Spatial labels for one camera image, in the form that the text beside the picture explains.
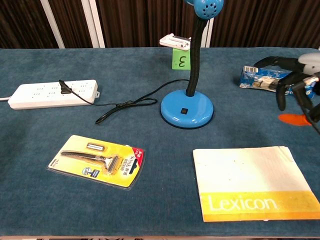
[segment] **black cable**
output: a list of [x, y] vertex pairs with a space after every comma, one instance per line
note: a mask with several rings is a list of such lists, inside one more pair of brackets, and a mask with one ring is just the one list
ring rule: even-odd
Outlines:
[[176, 79], [176, 80], [168, 81], [168, 82], [162, 84], [156, 90], [154, 90], [152, 92], [149, 92], [146, 95], [143, 95], [142, 97], [139, 97], [138, 99], [136, 99], [134, 101], [129, 100], [129, 101], [126, 101], [126, 102], [123, 102], [123, 103], [106, 103], [106, 104], [91, 103], [91, 102], [83, 99], [81, 96], [76, 94], [74, 91], [72, 91], [72, 89], [64, 81], [59, 80], [59, 83], [60, 83], [61, 87], [64, 88], [65, 92], [69, 92], [69, 93], [72, 93], [72, 94], [76, 95], [78, 98], [80, 98], [81, 100], [83, 100], [87, 104], [94, 105], [94, 106], [115, 105], [114, 108], [110, 109], [107, 113], [105, 113], [104, 115], [102, 115], [101, 117], [99, 117], [95, 121], [95, 124], [100, 124], [104, 120], [106, 120], [106, 118], [108, 118], [111, 114], [113, 114], [113, 113], [115, 113], [115, 112], [117, 112], [117, 111], [119, 111], [121, 109], [132, 108], [132, 107], [142, 107], [142, 106], [149, 106], [149, 105], [156, 104], [158, 102], [158, 100], [156, 98], [149, 97], [150, 95], [158, 92], [160, 89], [162, 89], [164, 86], [166, 86], [168, 84], [172, 84], [172, 83], [180, 82], [180, 81], [187, 81], [188, 82], [189, 80], [188, 79]]

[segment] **blue tablecloth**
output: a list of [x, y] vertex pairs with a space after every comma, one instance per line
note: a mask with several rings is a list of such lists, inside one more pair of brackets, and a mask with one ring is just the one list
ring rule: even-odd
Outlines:
[[[298, 57], [309, 48], [201, 49], [197, 90], [215, 106], [208, 125], [167, 124], [158, 105], [128, 108], [105, 122], [111, 107], [12, 110], [0, 102], [0, 236], [320, 236], [318, 220], [204, 223], [192, 150], [287, 146], [320, 199], [319, 136], [278, 120], [275, 94], [237, 86], [242, 67], [267, 56]], [[0, 49], [0, 97], [20, 84], [95, 79], [97, 103], [122, 103], [164, 82], [189, 78], [172, 70], [170, 48]], [[156, 94], [160, 101], [187, 82]], [[287, 97], [288, 113], [300, 113]], [[46, 169], [71, 135], [144, 148], [130, 191]]]

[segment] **white book cover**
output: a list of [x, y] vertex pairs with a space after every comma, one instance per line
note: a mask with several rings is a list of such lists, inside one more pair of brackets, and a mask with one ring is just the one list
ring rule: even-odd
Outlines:
[[204, 222], [320, 219], [285, 146], [193, 150]]

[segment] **green sticky note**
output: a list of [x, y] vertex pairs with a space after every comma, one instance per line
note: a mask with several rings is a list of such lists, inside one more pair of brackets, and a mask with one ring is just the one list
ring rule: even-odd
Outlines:
[[183, 51], [173, 48], [172, 50], [172, 69], [190, 70], [190, 50]]

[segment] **lamp base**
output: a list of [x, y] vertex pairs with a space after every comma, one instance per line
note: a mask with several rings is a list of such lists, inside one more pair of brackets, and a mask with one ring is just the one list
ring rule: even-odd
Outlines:
[[209, 123], [214, 114], [214, 105], [201, 92], [187, 96], [186, 90], [177, 90], [163, 98], [160, 110], [164, 120], [174, 127], [196, 129]]

